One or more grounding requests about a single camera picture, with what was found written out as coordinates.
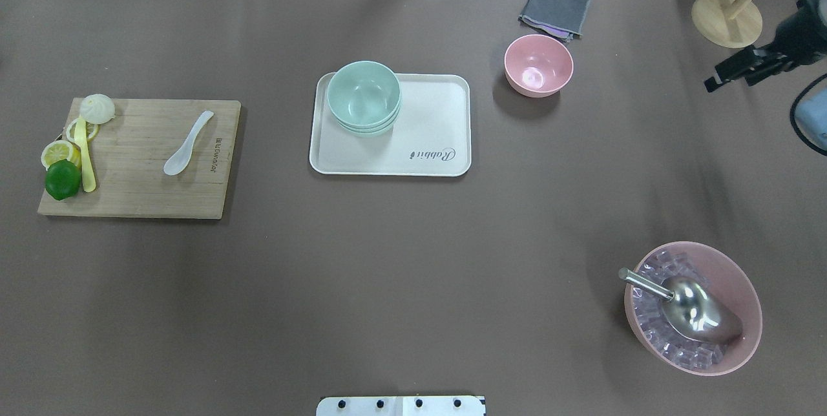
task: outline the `table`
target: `table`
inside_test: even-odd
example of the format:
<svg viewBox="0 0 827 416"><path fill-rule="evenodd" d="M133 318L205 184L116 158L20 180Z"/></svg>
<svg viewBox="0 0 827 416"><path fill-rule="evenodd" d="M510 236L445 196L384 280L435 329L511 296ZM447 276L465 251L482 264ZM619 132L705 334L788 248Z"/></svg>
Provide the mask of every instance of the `table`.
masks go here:
<svg viewBox="0 0 827 416"><path fill-rule="evenodd" d="M573 79L531 100L502 72L522 1L0 0L0 413L827 406L825 161L788 123L824 65L709 94L731 52L694 0L593 0ZM756 4L767 43L794 0ZM466 175L312 171L316 81L355 59L466 78ZM91 92L242 102L224 219L38 216L37 155ZM732 257L762 300L762 344L726 377L659 362L624 318L618 268L673 240Z"/></svg>

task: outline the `green lime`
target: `green lime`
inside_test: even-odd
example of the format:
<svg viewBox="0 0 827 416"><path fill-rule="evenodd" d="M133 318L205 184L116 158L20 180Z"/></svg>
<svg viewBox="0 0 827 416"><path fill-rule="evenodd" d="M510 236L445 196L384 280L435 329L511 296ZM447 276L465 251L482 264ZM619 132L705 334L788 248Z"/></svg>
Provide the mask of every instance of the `green lime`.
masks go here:
<svg viewBox="0 0 827 416"><path fill-rule="evenodd" d="M67 160L54 162L47 170L47 193L60 201L72 197L80 189L80 169Z"/></svg>

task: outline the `pink bowl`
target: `pink bowl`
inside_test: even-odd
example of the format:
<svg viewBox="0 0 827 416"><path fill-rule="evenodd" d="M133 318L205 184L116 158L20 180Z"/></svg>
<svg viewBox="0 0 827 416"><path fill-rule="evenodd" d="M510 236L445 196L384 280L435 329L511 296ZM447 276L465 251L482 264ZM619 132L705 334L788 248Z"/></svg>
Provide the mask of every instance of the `pink bowl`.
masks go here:
<svg viewBox="0 0 827 416"><path fill-rule="evenodd" d="M574 60L563 43L544 34L527 34L505 50L505 78L530 98L559 92L574 73Z"/></svg>
<svg viewBox="0 0 827 416"><path fill-rule="evenodd" d="M673 242L658 246L653 249L648 255L641 260L635 267L635 271L640 269L644 261L660 249L669 249L673 253L686 253L695 267L698 274L708 278L709 292L715 295L715 298L726 305L733 313L737 314L744 323L744 334L730 343L724 354L724 359L716 365L710 366L708 369L684 369L677 366L675 363L667 360L658 353L657 350L646 340L644 332L638 325L638 321L634 316L634 306L632 304L632 286L626 286L626 294L623 296L623 303L626 306L626 319L629 320L629 325L638 340L645 346L647 350L653 355L670 363L670 365L695 375L723 375L735 371L739 367L749 361L753 357L755 350L759 347L761 340L761 331L763 329L763 319L761 315L761 304L759 296L756 294L753 284L750 283L747 274L741 271L741 268L717 249L711 246L701 245L695 242Z"/></svg>

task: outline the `white plate with holes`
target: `white plate with holes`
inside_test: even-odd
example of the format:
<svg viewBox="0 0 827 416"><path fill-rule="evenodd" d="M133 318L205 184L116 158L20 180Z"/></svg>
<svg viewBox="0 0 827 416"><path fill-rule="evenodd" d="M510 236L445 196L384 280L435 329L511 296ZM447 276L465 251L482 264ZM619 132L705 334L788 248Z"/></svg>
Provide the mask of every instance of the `white plate with holes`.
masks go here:
<svg viewBox="0 0 827 416"><path fill-rule="evenodd" d="M328 397L316 407L316 416L485 416L485 397L393 396Z"/></svg>
<svg viewBox="0 0 827 416"><path fill-rule="evenodd" d="M321 174L458 177L470 168L470 89L457 75L396 74L402 107L393 128L375 137L344 130L316 86L310 165Z"/></svg>

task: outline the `metal ice scoop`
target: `metal ice scoop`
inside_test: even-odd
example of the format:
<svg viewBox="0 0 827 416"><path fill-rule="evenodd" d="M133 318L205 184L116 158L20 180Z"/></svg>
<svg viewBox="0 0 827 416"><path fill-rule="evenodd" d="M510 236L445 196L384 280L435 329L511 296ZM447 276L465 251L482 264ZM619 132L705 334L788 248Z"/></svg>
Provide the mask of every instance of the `metal ice scoop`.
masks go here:
<svg viewBox="0 0 827 416"><path fill-rule="evenodd" d="M693 278L676 275L659 286L626 268L620 269L618 275L633 286L660 297L665 318L683 337L723 344L744 331L741 318L707 293Z"/></svg>

